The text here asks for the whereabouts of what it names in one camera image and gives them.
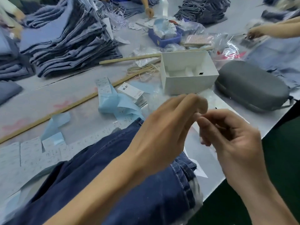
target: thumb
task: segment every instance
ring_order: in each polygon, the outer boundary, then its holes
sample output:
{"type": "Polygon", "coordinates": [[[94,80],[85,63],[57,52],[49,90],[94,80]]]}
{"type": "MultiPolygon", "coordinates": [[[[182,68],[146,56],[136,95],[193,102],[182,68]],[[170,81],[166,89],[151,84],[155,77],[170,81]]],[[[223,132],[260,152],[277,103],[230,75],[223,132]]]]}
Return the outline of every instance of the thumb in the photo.
{"type": "Polygon", "coordinates": [[[228,144],[228,140],[220,133],[220,131],[205,117],[197,120],[202,136],[205,136],[215,147],[216,151],[220,151],[228,144]]]}

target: dark green floor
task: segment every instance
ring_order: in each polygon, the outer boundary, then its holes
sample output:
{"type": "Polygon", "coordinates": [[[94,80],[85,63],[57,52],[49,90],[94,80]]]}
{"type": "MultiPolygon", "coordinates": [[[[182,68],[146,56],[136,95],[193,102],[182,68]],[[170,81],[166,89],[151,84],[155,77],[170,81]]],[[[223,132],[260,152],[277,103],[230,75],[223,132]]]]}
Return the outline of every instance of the dark green floor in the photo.
{"type": "MultiPolygon", "coordinates": [[[[300,222],[300,117],[272,129],[263,139],[270,178],[298,222],[300,222]]],[[[224,181],[189,225],[248,225],[248,212],[235,191],[224,181]]]]}

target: gray carrying case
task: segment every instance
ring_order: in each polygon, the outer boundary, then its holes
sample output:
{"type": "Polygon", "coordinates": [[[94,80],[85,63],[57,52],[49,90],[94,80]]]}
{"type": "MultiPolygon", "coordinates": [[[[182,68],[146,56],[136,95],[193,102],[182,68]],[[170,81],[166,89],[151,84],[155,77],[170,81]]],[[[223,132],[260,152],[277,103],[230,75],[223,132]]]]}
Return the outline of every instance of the gray carrying case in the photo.
{"type": "Polygon", "coordinates": [[[230,61],[219,70],[216,88],[254,112],[267,112],[292,105],[286,84],[272,74],[244,61],[230,61]]]}

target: white cardboard box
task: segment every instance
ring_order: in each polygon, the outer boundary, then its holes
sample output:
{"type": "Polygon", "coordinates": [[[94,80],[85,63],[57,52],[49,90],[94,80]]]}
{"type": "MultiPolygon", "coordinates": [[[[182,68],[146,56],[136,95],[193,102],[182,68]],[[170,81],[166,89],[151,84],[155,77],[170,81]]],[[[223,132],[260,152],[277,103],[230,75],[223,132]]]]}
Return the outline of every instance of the white cardboard box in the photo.
{"type": "Polygon", "coordinates": [[[168,95],[197,94],[210,88],[218,76],[207,51],[162,53],[160,77],[168,95]]]}

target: blue plastic bin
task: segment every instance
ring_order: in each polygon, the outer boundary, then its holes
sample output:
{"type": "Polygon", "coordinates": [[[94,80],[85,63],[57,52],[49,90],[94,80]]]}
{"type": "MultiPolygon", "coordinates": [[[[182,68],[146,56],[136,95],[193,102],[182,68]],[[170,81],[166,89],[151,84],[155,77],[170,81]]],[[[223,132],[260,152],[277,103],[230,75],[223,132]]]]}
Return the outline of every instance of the blue plastic bin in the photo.
{"type": "Polygon", "coordinates": [[[162,40],[160,37],[158,37],[152,28],[149,28],[148,30],[148,36],[152,39],[152,41],[159,47],[164,48],[166,45],[171,43],[177,43],[179,44],[181,41],[181,34],[179,32],[176,32],[177,36],[174,38],[162,40]]]}

